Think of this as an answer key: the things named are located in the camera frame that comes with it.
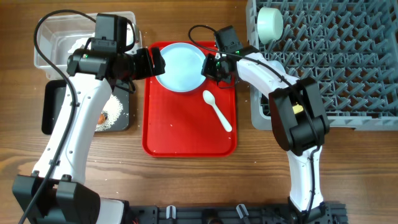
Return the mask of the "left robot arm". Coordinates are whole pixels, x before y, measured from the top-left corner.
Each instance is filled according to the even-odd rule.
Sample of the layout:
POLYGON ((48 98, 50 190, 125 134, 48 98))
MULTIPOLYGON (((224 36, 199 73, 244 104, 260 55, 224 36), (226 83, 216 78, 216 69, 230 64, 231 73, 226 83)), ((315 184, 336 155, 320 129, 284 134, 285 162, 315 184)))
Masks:
POLYGON ((95 34, 76 49, 60 75, 65 97, 49 143, 30 175, 18 175, 12 192, 31 223, 132 223, 126 200, 102 198, 85 185, 88 151, 101 112, 117 82, 163 74, 158 48, 137 49, 128 42, 132 22, 98 14, 95 34))

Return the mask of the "orange carrot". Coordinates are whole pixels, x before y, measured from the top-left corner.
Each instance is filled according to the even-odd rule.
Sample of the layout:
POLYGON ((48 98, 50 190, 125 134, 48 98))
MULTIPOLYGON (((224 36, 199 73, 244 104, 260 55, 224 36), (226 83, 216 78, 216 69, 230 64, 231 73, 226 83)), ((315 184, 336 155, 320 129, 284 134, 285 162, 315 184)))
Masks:
POLYGON ((106 116, 104 114, 101 114, 98 119, 98 124, 103 124, 105 121, 106 121, 106 116))

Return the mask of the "light blue bowl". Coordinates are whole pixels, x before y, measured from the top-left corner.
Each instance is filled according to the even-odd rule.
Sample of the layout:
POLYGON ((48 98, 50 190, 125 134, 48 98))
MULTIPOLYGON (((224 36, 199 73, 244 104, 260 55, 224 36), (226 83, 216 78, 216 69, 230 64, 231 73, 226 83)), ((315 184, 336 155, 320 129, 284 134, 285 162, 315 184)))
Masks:
POLYGON ((271 60, 269 63, 278 69, 282 74, 285 74, 285 68, 279 61, 271 60))

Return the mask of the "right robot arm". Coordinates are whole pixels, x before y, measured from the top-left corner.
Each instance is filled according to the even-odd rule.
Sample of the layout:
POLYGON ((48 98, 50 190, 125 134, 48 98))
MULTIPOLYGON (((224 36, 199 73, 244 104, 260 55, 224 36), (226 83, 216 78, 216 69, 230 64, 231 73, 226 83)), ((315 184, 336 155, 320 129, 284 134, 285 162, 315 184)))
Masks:
POLYGON ((273 135, 289 160, 290 221, 314 222, 326 213, 319 169, 330 130, 317 81, 288 75, 255 47, 243 47, 233 26, 213 35, 216 49, 206 56, 202 75, 217 83, 248 82, 267 98, 273 135))

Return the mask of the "white rice pile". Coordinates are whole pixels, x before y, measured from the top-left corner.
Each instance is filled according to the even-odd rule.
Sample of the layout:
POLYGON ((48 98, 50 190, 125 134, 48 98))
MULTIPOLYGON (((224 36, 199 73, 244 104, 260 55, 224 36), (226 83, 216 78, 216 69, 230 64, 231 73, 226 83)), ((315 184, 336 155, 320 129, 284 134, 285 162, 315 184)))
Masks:
POLYGON ((106 121, 103 124, 97 123, 95 131, 109 130, 120 117, 122 110, 121 101, 116 96, 111 95, 101 112, 101 114, 106 116, 106 121))

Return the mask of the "light blue plate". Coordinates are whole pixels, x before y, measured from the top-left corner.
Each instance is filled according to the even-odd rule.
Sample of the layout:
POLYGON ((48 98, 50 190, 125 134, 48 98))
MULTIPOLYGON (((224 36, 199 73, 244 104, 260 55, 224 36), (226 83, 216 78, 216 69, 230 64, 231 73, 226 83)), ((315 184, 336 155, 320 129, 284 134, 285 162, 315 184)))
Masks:
POLYGON ((157 75, 157 81, 166 89, 186 93, 197 89, 205 81, 201 74, 205 54, 196 46, 177 42, 161 51, 165 61, 165 73, 157 75))

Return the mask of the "white plastic spoon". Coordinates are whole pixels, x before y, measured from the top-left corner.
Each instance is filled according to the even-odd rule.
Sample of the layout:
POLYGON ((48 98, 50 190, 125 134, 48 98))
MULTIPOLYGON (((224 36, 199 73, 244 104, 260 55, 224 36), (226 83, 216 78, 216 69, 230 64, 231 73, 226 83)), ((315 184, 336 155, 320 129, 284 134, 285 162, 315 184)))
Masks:
POLYGON ((233 130, 233 128, 230 125, 229 121, 224 116, 224 114, 220 111, 220 109, 216 105, 215 97, 213 96, 213 94, 210 91, 205 90, 203 92, 203 99, 204 99, 205 103, 207 103, 214 109, 217 117, 220 120, 221 125, 224 127, 224 130, 226 132, 231 132, 233 130))

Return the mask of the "yellow plastic cup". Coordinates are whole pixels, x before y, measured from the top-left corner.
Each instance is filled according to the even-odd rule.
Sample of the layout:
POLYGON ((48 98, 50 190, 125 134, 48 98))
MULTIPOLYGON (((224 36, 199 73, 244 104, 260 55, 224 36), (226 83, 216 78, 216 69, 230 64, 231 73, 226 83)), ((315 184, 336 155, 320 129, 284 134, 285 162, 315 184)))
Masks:
POLYGON ((294 111, 294 114, 298 114, 303 111, 303 106, 302 105, 294 105, 292 107, 292 109, 294 111))

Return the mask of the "white paper napkin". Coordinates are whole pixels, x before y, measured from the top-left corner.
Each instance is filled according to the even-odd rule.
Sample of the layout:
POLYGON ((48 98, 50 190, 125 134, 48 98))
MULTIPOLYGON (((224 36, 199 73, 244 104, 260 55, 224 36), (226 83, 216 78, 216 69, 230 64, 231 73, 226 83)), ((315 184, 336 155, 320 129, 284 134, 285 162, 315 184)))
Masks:
POLYGON ((80 38, 80 39, 76 40, 75 43, 70 48, 70 50, 68 50, 68 53, 72 54, 72 53, 74 53, 74 51, 76 49, 83 49, 85 47, 87 47, 89 49, 91 47, 91 42, 90 42, 91 39, 92 39, 92 37, 80 38))

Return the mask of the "teal green bowl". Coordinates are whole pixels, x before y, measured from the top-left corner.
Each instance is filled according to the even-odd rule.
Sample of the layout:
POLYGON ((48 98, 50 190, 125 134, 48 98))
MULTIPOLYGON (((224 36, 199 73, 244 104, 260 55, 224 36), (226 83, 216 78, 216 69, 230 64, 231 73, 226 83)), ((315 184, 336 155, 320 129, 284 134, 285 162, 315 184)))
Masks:
POLYGON ((262 44, 269 44, 282 37, 284 22, 282 13, 272 7, 262 7, 257 17, 257 31, 262 44))

